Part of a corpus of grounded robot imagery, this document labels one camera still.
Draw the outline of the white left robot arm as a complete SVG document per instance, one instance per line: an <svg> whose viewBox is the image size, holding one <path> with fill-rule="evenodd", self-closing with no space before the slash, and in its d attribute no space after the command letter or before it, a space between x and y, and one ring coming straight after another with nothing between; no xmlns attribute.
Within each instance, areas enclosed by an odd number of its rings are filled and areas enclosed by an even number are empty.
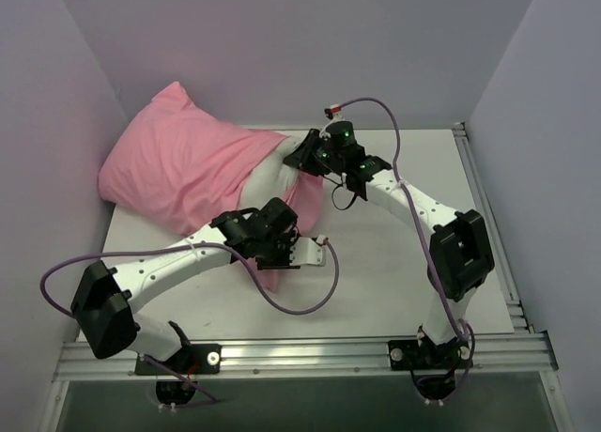
<svg viewBox="0 0 601 432"><path fill-rule="evenodd" d="M186 239L109 268L99 260L84 271L71 312L94 356L123 350L149 355L168 375L187 367L193 348L177 323L156 322L142 308L164 292L212 269L254 260L259 269L288 267L298 239L297 213L282 199L263 208L220 214Z"/></svg>

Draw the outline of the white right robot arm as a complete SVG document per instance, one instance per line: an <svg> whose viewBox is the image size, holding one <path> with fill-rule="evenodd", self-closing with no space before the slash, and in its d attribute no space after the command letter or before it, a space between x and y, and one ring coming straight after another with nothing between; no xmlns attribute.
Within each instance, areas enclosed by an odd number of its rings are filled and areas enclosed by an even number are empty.
<svg viewBox="0 0 601 432"><path fill-rule="evenodd" d="M310 130L284 163L316 177L335 174L356 197L415 228L436 292L421 326L417 357L427 368L441 367L451 357L448 343L468 341L463 316L473 293L495 267L483 216L473 209L447 207L406 182L392 164L366 152L352 123L344 119Z"/></svg>

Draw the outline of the white pillow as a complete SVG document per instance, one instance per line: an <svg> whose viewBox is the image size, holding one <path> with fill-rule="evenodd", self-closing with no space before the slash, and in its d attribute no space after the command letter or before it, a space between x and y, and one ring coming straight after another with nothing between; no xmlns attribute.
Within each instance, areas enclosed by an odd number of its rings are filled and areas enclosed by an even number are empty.
<svg viewBox="0 0 601 432"><path fill-rule="evenodd" d="M296 183L299 170L284 163L301 144L301 139L286 137L255 167L242 187L239 208L262 208L271 198L283 198Z"/></svg>

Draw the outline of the pink floral pillowcase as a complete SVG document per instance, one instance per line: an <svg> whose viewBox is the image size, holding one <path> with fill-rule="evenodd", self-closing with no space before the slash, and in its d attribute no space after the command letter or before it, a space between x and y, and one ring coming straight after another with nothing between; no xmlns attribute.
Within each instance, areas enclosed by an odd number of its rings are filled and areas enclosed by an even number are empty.
<svg viewBox="0 0 601 432"><path fill-rule="evenodd" d="M219 214L240 210L251 171L286 137L221 121L198 108L179 82L154 96L122 133L98 175L100 197L173 234L189 236ZM301 233L318 222L320 178L299 176L283 199Z"/></svg>

